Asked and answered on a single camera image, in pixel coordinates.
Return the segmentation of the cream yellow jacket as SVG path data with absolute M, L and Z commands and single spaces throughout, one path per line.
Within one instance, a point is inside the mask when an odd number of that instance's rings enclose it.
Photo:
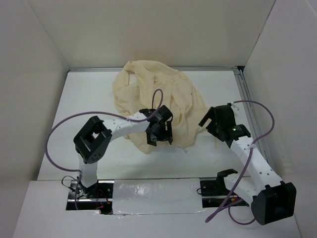
M 129 61 L 112 83 L 112 93 L 122 116 L 158 106 L 170 109 L 172 145 L 180 149 L 195 145 L 196 137 L 204 131 L 198 123 L 222 94 L 211 79 L 194 79 L 152 60 Z

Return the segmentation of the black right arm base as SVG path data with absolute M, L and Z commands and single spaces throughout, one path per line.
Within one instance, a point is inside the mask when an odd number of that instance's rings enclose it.
M 200 187 L 196 193 L 201 196 L 203 208 L 217 208 L 225 199 L 229 190 L 224 185 L 224 175 L 230 175 L 234 169 L 217 173 L 216 177 L 200 178 Z

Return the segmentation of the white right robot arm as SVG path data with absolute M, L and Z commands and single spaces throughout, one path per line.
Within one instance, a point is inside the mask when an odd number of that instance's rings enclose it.
M 244 125 L 236 123 L 237 109 L 234 103 L 211 107 L 199 123 L 203 127 L 210 119 L 207 131 L 225 142 L 244 165 L 241 173 L 229 169 L 217 174 L 217 191 L 228 195 L 206 222 L 230 207 L 227 202 L 233 193 L 250 206 L 254 219 L 260 225 L 293 216 L 297 193 L 295 186 L 291 182 L 285 183 L 256 147 L 262 137 L 253 139 Z

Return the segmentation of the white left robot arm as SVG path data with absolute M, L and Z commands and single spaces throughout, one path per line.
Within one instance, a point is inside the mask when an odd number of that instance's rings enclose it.
M 91 117 L 73 139 L 79 157 L 80 192 L 87 198 L 97 195 L 98 161 L 104 156 L 108 145 L 120 138 L 137 132 L 146 133 L 146 143 L 173 142 L 172 112 L 165 105 L 159 109 L 141 109 L 125 119 L 101 120 Z

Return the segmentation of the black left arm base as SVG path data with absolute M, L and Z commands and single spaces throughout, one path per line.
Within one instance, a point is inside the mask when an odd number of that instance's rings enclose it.
M 61 184 L 68 189 L 66 210 L 97 210 L 101 214 L 113 214 L 113 180 L 99 180 L 89 188 L 85 188 L 72 176 L 64 176 Z

